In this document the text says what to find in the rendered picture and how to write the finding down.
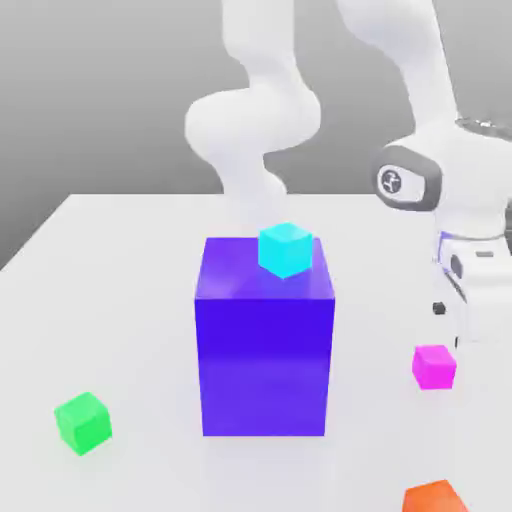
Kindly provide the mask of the small cyan cube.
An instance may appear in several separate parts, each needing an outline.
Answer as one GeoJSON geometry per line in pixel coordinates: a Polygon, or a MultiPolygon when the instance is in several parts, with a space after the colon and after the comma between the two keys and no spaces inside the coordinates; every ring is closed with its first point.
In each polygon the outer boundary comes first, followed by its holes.
{"type": "Polygon", "coordinates": [[[263,229],[258,235],[258,264],[287,279],[307,271],[313,261],[313,234],[293,223],[263,229]]]}

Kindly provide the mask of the small orange cube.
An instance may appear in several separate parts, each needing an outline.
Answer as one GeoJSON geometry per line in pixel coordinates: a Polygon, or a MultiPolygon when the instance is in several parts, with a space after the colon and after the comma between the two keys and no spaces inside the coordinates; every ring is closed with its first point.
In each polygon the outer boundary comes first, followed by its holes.
{"type": "Polygon", "coordinates": [[[439,480],[408,488],[402,512],[469,512],[447,480],[439,480]]]}

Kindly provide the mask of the large purple box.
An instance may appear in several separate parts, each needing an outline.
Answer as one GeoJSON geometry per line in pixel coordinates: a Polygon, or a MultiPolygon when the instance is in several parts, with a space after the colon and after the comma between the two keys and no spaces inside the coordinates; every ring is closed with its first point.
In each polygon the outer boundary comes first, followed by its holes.
{"type": "Polygon", "coordinates": [[[324,435],[335,294],[320,241],[280,279],[256,239],[208,238],[194,306],[204,435],[324,435]]]}

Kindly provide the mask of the small green cube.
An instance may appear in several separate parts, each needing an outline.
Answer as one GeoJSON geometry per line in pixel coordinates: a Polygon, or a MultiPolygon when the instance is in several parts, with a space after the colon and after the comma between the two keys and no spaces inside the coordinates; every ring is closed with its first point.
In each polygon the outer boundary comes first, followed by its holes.
{"type": "Polygon", "coordinates": [[[61,439],[79,456],[112,437],[108,408],[91,392],[84,392],[54,410],[61,439]]]}

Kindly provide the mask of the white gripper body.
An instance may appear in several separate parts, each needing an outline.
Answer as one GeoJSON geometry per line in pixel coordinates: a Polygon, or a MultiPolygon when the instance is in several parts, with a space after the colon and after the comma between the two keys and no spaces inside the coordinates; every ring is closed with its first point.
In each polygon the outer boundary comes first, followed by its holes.
{"type": "Polygon", "coordinates": [[[461,295],[455,306],[459,344],[499,343],[512,321],[512,273],[456,277],[461,295]]]}

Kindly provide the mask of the small magenta cube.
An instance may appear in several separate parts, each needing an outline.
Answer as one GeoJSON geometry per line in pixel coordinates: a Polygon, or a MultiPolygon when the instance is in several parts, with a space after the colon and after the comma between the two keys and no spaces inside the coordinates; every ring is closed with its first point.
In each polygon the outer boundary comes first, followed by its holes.
{"type": "Polygon", "coordinates": [[[457,363],[444,345],[416,346],[412,373],[421,390],[453,388],[457,363]]]}

